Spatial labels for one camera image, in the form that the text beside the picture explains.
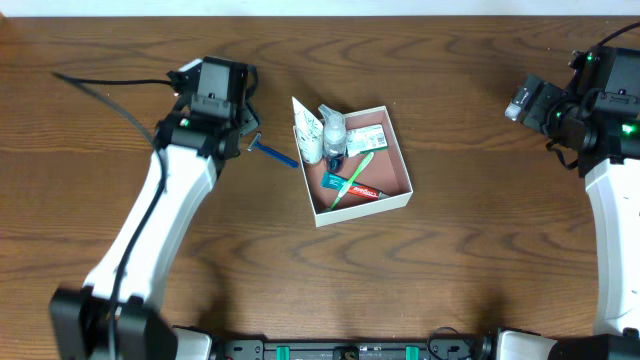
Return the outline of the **blue disposable razor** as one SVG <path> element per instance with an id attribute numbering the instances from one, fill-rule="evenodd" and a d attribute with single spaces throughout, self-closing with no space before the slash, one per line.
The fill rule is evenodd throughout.
<path id="1" fill-rule="evenodd" d="M 263 153 L 265 153 L 266 155 L 270 156 L 273 159 L 276 159 L 280 162 L 282 162 L 283 164 L 291 167 L 291 168 L 298 168 L 299 167 L 299 163 L 296 160 L 291 159 L 290 157 L 274 150 L 273 148 L 264 145 L 260 142 L 262 137 L 262 134 L 260 132 L 257 132 L 253 139 L 250 141 L 247 150 L 249 152 L 252 152 L 254 150 L 258 150 L 261 151 Z"/>

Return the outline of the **white Pantene conditioner tube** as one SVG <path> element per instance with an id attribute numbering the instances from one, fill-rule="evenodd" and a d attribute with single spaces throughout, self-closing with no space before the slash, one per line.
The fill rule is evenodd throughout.
<path id="1" fill-rule="evenodd" d="M 298 99 L 292 98 L 295 132 L 302 160 L 316 164 L 323 157 L 323 124 Z"/>

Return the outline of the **clear blue spray bottle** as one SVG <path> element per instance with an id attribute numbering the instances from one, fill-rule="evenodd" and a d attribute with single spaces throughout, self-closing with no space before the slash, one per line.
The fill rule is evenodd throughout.
<path id="1" fill-rule="evenodd" d="M 347 152 L 346 120 L 342 113 L 320 105 L 319 112 L 324 119 L 323 127 L 323 157 L 330 173 L 342 170 Z"/>

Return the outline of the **green red toothpaste tube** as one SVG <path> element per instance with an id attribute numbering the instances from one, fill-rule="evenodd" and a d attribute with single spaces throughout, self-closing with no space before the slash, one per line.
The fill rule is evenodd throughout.
<path id="1" fill-rule="evenodd" d="M 322 178 L 321 186 L 323 188 L 340 191 L 342 187 L 348 182 L 346 178 L 338 176 L 336 174 L 326 172 Z M 347 190 L 348 194 L 356 195 L 369 200 L 380 200 L 388 198 L 388 195 L 381 190 L 362 185 L 357 182 L 353 182 L 350 188 Z"/>

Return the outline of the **white green soap box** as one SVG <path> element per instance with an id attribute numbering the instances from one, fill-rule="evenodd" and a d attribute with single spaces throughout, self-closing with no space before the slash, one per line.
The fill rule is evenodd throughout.
<path id="1" fill-rule="evenodd" d="M 381 124 L 351 129 L 346 133 L 346 154 L 349 158 L 384 150 L 387 146 L 384 128 Z"/>

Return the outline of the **green white toothbrush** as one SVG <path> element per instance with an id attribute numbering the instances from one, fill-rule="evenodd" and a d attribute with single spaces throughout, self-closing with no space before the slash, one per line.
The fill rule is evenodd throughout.
<path id="1" fill-rule="evenodd" d="M 339 204 L 341 199 L 347 194 L 348 190 L 353 185 L 354 181 L 359 177 L 361 172 L 366 169 L 366 167 L 369 165 L 369 163 L 372 161 L 374 157 L 375 157 L 375 154 L 373 152 L 370 152 L 363 158 L 363 160 L 360 162 L 360 164 L 358 165 L 358 167 L 356 168 L 352 176 L 340 188 L 333 203 L 327 209 L 324 210 L 325 213 L 331 212 L 336 208 L 336 206 Z"/>

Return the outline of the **white box pink inside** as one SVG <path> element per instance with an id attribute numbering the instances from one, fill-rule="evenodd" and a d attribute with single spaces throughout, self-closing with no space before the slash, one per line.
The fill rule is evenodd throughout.
<path id="1" fill-rule="evenodd" d="M 346 115 L 349 129 L 376 124 L 383 127 L 387 147 L 374 153 L 372 161 L 356 181 L 382 191 L 386 197 L 371 200 L 347 193 L 336 208 L 331 209 L 338 192 L 321 186 L 326 166 L 322 162 L 316 165 L 302 162 L 300 167 L 316 226 L 332 225 L 401 208 L 409 202 L 413 187 L 387 108 L 379 106 Z"/>

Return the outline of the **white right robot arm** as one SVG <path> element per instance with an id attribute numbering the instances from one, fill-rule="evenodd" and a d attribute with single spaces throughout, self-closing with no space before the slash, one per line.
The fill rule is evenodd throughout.
<path id="1" fill-rule="evenodd" d="M 530 75 L 506 118 L 576 152 L 596 229 L 598 303 L 594 333 L 556 340 L 501 330 L 494 359 L 636 359 L 639 356 L 639 98 L 622 76 L 584 90 Z"/>

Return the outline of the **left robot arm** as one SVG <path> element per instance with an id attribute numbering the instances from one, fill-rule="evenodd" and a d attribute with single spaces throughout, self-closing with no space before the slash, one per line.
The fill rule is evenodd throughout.
<path id="1" fill-rule="evenodd" d="M 161 316 L 169 271 L 190 223 L 241 137 L 261 124 L 251 103 L 224 117 L 191 103 L 156 127 L 149 170 L 119 234 L 79 290 L 49 304 L 63 359 L 216 359 L 213 336 Z"/>

